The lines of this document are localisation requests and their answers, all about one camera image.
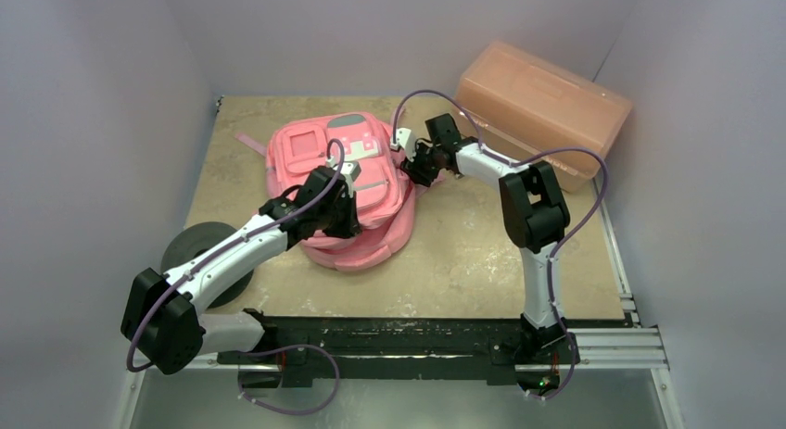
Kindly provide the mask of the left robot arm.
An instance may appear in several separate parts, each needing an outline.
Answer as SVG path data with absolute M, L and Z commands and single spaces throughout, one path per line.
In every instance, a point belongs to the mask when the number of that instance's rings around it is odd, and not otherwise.
M 139 272 L 121 320 L 131 346 L 126 367 L 141 352 L 149 366 L 173 374 L 191 360 L 221 352 L 242 352 L 263 363 L 275 354 L 276 338 L 266 332 L 257 311 L 207 315 L 207 308 L 263 262 L 275 258 L 318 231 L 347 239 L 359 234 L 353 184 L 361 168 L 356 162 L 312 170 L 296 196 L 266 202 L 243 227 L 201 255 L 164 273 Z

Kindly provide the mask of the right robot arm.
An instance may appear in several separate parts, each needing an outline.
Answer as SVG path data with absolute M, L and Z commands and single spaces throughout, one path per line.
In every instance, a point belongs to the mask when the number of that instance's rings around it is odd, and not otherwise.
M 407 128 L 393 133 L 391 148 L 405 154 L 400 168 L 422 186 L 430 186 L 442 170 L 449 170 L 497 190 L 504 229 L 523 261 L 525 305 L 520 348 L 530 360 L 545 360 L 565 334 L 554 252 L 570 223 L 552 166 L 547 162 L 513 164 L 474 137 L 461 137 L 449 114 L 427 120 L 425 126 L 426 139 Z

